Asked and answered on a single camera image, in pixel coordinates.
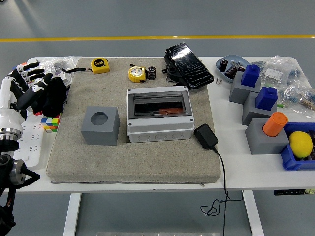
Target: yellow floor line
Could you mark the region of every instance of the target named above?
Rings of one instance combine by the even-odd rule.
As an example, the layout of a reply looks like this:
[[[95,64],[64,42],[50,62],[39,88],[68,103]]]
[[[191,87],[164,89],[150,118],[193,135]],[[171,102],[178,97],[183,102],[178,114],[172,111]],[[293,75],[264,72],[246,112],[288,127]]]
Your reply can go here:
[[[288,39],[315,38],[315,34],[279,35],[181,35],[181,36],[113,36],[113,37],[55,37],[55,38],[0,38],[1,43],[44,41],[108,41],[108,40],[167,40],[167,39]]]

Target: yellow fruit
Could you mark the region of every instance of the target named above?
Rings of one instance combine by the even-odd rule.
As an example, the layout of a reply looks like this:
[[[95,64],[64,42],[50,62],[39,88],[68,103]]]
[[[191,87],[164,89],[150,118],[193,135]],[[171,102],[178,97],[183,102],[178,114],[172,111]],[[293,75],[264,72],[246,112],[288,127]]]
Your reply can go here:
[[[305,158],[311,154],[313,143],[311,137],[302,131],[295,131],[289,136],[290,146],[297,158]]]

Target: colorful cube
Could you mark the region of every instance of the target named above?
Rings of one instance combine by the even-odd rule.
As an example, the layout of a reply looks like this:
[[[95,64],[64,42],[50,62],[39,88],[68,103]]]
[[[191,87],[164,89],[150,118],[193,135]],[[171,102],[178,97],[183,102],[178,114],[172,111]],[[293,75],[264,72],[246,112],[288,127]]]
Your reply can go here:
[[[40,124],[43,126],[44,130],[47,133],[53,133],[53,132],[57,132],[60,119],[61,119],[61,113],[55,117],[43,116],[43,118],[40,121]]]

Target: electrical junction box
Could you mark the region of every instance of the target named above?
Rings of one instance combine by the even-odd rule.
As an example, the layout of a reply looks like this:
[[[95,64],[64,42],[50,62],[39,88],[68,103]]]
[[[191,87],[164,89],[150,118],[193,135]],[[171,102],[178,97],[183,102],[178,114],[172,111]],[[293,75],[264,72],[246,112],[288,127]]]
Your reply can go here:
[[[189,139],[195,128],[186,86],[127,91],[127,135],[132,143]]]

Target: capacitor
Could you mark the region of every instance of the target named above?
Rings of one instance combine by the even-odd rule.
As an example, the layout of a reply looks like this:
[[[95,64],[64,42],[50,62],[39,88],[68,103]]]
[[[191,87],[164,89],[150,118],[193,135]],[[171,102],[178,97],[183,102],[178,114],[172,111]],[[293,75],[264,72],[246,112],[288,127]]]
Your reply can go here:
[[[232,66],[224,74],[225,74],[226,77],[228,77],[228,78],[233,80],[234,77],[235,77],[236,72],[237,72],[237,68]]]
[[[238,62],[238,63],[236,63],[239,67],[238,67],[238,71],[245,71],[245,67],[243,67],[243,65],[240,63],[240,62]]]
[[[227,60],[221,60],[219,65],[219,71],[224,72],[227,67]]]
[[[150,66],[148,68],[148,79],[149,80],[155,80],[156,79],[156,68],[153,66]]]

